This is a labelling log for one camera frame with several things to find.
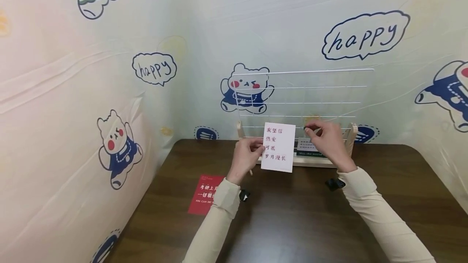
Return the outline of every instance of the left hand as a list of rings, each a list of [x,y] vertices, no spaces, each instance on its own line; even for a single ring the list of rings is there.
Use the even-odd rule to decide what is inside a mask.
[[[237,141],[231,170],[227,174],[226,180],[239,185],[244,176],[255,167],[264,150],[263,138],[247,137]]]

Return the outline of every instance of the white wire grid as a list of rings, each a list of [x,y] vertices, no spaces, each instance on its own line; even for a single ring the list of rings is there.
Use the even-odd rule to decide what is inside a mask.
[[[296,125],[297,140],[306,137],[304,123],[312,116],[340,123],[344,133],[351,122],[356,123],[355,114],[363,107],[373,78],[374,69],[360,68],[234,73],[232,80],[239,84],[234,87],[235,99],[246,137],[263,137],[265,122],[272,122]],[[266,81],[274,87],[265,88]],[[254,88],[253,82],[260,88]],[[260,92],[261,99],[254,98]],[[246,104],[249,97],[252,106]],[[262,106],[266,108],[259,113]]]

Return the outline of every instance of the desk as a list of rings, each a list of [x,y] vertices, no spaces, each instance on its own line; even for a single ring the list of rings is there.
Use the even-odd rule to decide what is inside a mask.
[[[204,217],[187,213],[201,174],[227,174],[235,141],[180,140],[160,168],[107,263],[179,263]],[[468,216],[414,149],[357,144],[353,158],[437,263],[468,262]],[[329,168],[253,169],[219,263],[381,263],[381,248]]]

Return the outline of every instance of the beige long sleeve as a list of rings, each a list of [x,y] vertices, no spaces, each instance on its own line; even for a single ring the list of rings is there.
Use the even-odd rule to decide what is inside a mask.
[[[372,178],[361,168],[338,173],[344,195],[369,226],[392,263],[435,263],[427,248],[377,192]],[[223,180],[213,205],[193,238],[182,263],[215,263],[239,208],[240,187]]]
[[[377,192],[377,187],[361,168],[338,173],[345,182],[344,195],[360,214],[392,263],[435,263],[414,232]]]
[[[182,263],[215,263],[239,208],[241,188],[224,179]]]

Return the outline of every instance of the binder clip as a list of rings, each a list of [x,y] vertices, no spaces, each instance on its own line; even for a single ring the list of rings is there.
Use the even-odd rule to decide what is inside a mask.
[[[346,186],[346,184],[340,179],[329,179],[325,182],[325,185],[332,192]]]
[[[247,201],[247,198],[249,198],[250,196],[250,192],[248,192],[247,190],[240,190],[240,193],[239,193],[239,199],[241,201]]]

